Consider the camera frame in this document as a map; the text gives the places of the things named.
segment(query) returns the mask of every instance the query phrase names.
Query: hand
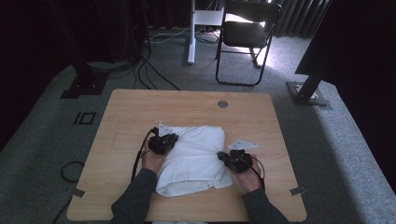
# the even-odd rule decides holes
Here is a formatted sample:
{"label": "hand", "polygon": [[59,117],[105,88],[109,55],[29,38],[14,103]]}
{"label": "hand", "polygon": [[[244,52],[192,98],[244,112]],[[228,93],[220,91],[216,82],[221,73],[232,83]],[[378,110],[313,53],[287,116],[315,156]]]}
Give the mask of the hand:
{"label": "hand", "polygon": [[163,167],[163,162],[165,161],[165,155],[157,155],[151,149],[149,149],[149,140],[146,141],[145,149],[142,151],[142,168],[147,168],[152,170],[155,174],[160,172],[161,167]]}
{"label": "hand", "polygon": [[[261,175],[262,170],[259,168],[259,165],[255,160],[257,159],[256,155],[251,155],[251,157],[254,158],[252,159],[253,161],[252,168],[255,171],[257,171],[259,175]],[[259,177],[251,169],[246,170],[244,173],[234,174],[234,175],[238,179],[239,184],[245,193],[249,193],[255,189],[259,189],[262,187]]]}

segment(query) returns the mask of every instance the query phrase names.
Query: chair seat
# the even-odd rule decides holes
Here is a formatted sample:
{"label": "chair seat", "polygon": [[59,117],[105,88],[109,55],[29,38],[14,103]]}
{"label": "chair seat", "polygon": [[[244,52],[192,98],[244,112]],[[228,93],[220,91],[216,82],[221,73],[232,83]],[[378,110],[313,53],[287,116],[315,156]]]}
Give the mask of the chair seat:
{"label": "chair seat", "polygon": [[268,33],[259,23],[226,21],[223,42],[231,47],[259,48],[267,46]]}

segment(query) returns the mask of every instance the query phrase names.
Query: gray carpet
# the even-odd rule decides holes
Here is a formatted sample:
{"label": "gray carpet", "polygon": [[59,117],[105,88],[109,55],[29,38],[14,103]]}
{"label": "gray carpet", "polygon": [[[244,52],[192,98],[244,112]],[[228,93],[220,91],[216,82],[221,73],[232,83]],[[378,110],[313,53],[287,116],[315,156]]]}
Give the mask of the gray carpet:
{"label": "gray carpet", "polygon": [[[201,38],[215,40],[213,36]],[[172,38],[152,44],[148,61],[183,91],[245,91],[271,94],[308,214],[303,223],[395,223],[396,196],[382,175],[360,130],[347,111],[337,89],[321,82],[319,90],[332,110],[295,105],[287,81],[305,81],[294,75],[309,40],[275,38],[264,79],[256,87],[224,86],[215,80],[215,44],[197,42],[195,64],[187,64],[189,41]],[[106,63],[93,63],[101,68]],[[154,83],[149,84],[146,74]],[[0,154],[0,223],[52,223],[70,199],[76,186],[61,178],[61,168],[70,161],[85,161],[111,92],[115,89],[145,89],[139,67],[112,73],[102,95],[60,99],[76,75],[72,66],[56,76],[35,104],[28,118]],[[238,63],[225,60],[222,74],[244,79],[259,74],[248,56]],[[152,89],[174,90],[146,66],[141,78]],[[75,124],[78,113],[96,113],[92,125]],[[80,167],[67,169],[78,178]],[[57,223],[74,223],[62,212]]]}

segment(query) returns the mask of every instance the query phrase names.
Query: stand base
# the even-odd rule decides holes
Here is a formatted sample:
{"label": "stand base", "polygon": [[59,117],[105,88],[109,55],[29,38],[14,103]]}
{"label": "stand base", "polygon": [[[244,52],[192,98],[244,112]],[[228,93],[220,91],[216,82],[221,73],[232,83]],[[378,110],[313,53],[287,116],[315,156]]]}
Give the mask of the stand base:
{"label": "stand base", "polygon": [[323,99],[319,89],[309,99],[299,97],[298,93],[301,87],[304,85],[303,82],[286,82],[289,87],[291,97],[296,105],[318,105],[320,109],[332,110],[329,101]]}
{"label": "stand base", "polygon": [[62,93],[61,99],[78,99],[80,95],[100,95],[106,85],[109,73],[94,73],[95,79],[89,86],[78,85],[78,76],[74,79],[70,89]]}

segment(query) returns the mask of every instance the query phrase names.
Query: black controller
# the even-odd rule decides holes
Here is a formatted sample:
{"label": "black controller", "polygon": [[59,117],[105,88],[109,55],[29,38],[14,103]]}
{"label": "black controller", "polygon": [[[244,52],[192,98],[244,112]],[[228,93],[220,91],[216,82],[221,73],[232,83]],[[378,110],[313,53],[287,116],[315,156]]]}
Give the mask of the black controller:
{"label": "black controller", "polygon": [[148,147],[157,155],[164,155],[170,151],[177,142],[178,135],[169,133],[162,137],[158,135],[158,128],[154,128],[155,135],[150,137]]}
{"label": "black controller", "polygon": [[232,149],[229,154],[222,151],[218,152],[218,158],[224,161],[225,166],[237,174],[245,172],[253,165],[250,154],[246,153],[244,149]]}

